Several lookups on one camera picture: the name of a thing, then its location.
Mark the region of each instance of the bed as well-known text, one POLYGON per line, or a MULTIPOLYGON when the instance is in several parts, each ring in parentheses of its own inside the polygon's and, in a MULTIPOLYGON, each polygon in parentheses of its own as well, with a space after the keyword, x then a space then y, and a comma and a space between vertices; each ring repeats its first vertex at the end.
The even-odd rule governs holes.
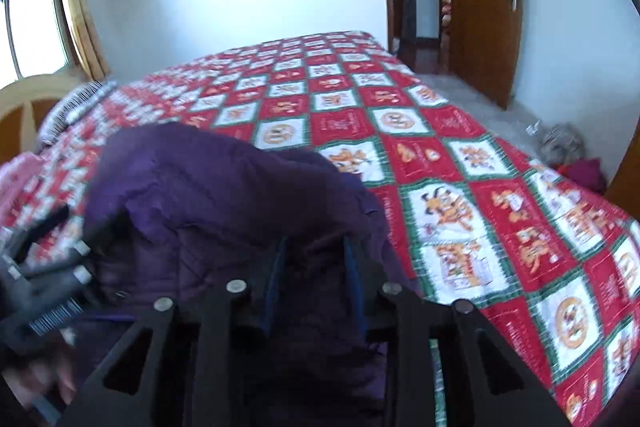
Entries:
POLYGON ((119 128, 180 121, 263 150, 307 147, 359 174, 424 295, 471 299, 576 426, 589 425, 640 347, 640 225, 488 133, 359 31, 207 55, 121 87, 42 156, 4 226, 66 201, 82 227, 100 150, 119 128))

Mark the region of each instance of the metal screw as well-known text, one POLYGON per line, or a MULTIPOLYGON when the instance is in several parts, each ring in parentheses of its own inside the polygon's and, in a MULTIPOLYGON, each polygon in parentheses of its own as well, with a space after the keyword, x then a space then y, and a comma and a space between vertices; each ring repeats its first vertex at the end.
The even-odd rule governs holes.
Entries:
POLYGON ((458 299, 453 303, 454 308, 464 315, 468 315, 474 310, 474 304, 466 299, 458 299))
POLYGON ((226 291, 229 293, 242 293, 246 290, 246 282, 242 279, 233 279, 226 283, 226 291))
POLYGON ((161 297, 154 302, 154 308, 159 312, 169 311, 174 307, 174 302, 169 297, 161 297))
POLYGON ((397 282, 385 282, 382 291, 387 295, 399 295, 402 292, 402 285, 397 282))

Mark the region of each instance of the person's hand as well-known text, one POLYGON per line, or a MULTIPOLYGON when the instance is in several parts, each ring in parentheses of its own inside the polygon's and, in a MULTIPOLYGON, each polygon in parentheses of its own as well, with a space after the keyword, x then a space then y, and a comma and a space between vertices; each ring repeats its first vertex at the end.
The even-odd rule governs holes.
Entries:
POLYGON ((59 349, 46 359, 36 359, 26 367, 9 367, 2 372, 9 389, 25 409, 54 385, 62 400, 69 404, 76 394, 68 349, 59 349))

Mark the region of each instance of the window frame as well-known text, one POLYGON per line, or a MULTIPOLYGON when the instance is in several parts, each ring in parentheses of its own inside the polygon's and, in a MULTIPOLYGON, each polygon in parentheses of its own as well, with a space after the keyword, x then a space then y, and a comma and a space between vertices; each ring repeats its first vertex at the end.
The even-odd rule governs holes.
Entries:
MULTIPOLYGON (((9 17, 9 0, 1 0, 4 5, 4 20, 6 23, 6 32, 7 38, 9 41, 9 49, 11 50, 11 57, 14 62, 15 73, 17 75, 17 79, 14 82, 18 82, 24 78, 24 75, 20 72, 20 66, 18 65, 18 58, 15 54, 14 47, 14 33, 11 28, 11 20, 9 17)), ((66 64, 62 66, 58 71, 62 71, 65 68, 70 66, 75 66, 76 64, 76 56, 73 51, 71 34, 69 32, 69 28, 66 24, 65 11, 62 5, 62 0, 53 0, 53 9, 56 17, 56 21, 58 23, 58 34, 60 35, 60 42, 62 43, 63 52, 66 57, 66 64)))

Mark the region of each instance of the purple down jacket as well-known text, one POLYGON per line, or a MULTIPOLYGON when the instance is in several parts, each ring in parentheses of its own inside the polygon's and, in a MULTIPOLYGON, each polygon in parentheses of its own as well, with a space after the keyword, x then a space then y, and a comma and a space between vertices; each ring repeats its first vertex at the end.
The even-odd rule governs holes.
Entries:
MULTIPOLYGON (((275 239, 286 268, 266 353, 245 363, 256 425, 377 425, 384 349, 357 338, 341 238, 366 237, 390 280, 410 285, 376 197, 360 179, 306 150, 265 152, 183 124, 122 129, 108 140, 88 191, 85 227, 125 207, 133 229, 99 266, 102 289, 130 295, 136 315, 159 297, 187 301, 242 277, 275 239)), ((126 329, 79 326, 78 380, 126 329)))

